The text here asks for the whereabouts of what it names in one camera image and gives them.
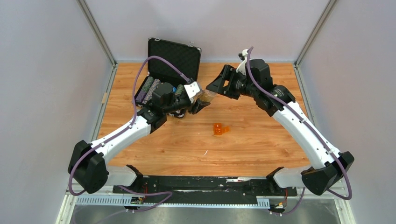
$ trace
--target orange object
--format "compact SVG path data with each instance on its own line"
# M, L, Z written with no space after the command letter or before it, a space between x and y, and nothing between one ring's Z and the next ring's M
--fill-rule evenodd
M221 123L213 124L214 135L222 135L223 133L226 133L226 132L229 132L229 131L230 131L230 127L229 126L223 127Z

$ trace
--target gray wall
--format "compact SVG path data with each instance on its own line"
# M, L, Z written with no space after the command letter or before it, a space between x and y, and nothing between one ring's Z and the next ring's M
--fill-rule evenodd
M359 224L396 213L396 2L340 0L301 66L316 124L355 163Z
M54 223L90 140L107 61L74 0L0 2L1 223Z
M117 60L143 61L147 39L195 42L202 61L294 61L328 0L86 0Z

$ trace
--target case lid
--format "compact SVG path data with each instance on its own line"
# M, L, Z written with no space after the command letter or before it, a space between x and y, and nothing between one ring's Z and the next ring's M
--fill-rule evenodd
M148 40L148 56L162 57L188 78L192 78L194 81L198 78L199 62L201 60L200 48L152 37ZM150 76L175 86L186 83L177 72L160 60L150 60L148 71Z

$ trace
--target robotic arm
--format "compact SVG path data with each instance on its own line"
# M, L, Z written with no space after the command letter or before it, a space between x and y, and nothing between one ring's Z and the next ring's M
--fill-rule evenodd
M257 106L278 121L307 154L311 165L300 168L279 167L269 174L267 180L273 188L306 187L312 193L322 195L343 176L337 162L348 171L354 157L349 152L341 153L320 134L286 87L273 84L268 64L262 59L248 61L247 55L248 50L239 54L242 63L238 68L224 65L219 76L206 89L233 99L238 99L240 95L252 97ZM273 97L268 97L260 91L251 77L247 76L248 65L254 80ZM74 179L88 193L94 193L103 186L130 186L139 171L134 167L116 168L106 165L121 150L162 126L167 113L187 108L189 113L195 114L210 104L199 98L203 91L197 82L190 81L184 88L180 96L175 96L171 84L159 85L152 99L138 111L135 120L128 121L119 129L90 144L85 141L77 143L69 164L69 173L72 173L75 164L83 155L93 150L92 146L99 146L81 161L75 169ZM288 106L274 98L281 99ZM300 118L289 108L297 112ZM323 143L304 123L309 124L318 133L330 151L324 148Z

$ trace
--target wood grain surface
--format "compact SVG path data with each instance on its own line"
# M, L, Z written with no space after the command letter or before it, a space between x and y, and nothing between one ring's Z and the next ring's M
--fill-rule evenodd
M198 81L202 88L213 81L223 65L200 65ZM132 86L140 66L118 66L99 137L131 119ZM273 63L270 70L274 83L286 86L305 111L292 64ZM138 85L146 74L144 69ZM230 126L230 132L214 136L213 123ZM183 119L168 116L162 127L124 149L109 165L127 164L144 175L266 176L279 166L299 167L309 161L289 133L252 98L234 100L218 95L196 115L187 114Z

